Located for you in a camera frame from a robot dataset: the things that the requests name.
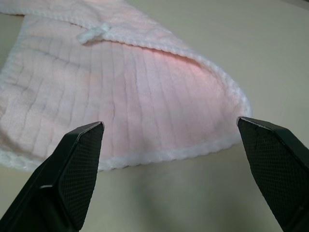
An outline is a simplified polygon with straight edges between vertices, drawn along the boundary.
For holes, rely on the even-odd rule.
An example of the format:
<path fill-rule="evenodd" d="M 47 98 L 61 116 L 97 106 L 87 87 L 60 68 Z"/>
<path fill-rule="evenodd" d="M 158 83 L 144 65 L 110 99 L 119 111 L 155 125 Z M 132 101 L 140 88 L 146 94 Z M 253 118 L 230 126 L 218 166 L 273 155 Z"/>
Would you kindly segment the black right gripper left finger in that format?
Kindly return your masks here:
<path fill-rule="evenodd" d="M 78 232 L 96 185 L 103 122 L 78 127 L 20 190 L 0 220 L 2 232 Z"/>

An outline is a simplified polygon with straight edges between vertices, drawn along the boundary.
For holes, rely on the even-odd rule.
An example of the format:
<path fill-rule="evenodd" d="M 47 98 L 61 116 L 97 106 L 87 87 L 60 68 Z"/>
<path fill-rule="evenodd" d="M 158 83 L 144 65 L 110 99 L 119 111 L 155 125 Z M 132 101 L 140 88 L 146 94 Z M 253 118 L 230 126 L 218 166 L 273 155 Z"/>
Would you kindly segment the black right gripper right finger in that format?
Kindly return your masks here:
<path fill-rule="evenodd" d="M 253 178 L 284 232 L 309 230 L 309 150 L 287 128 L 239 117 Z"/>

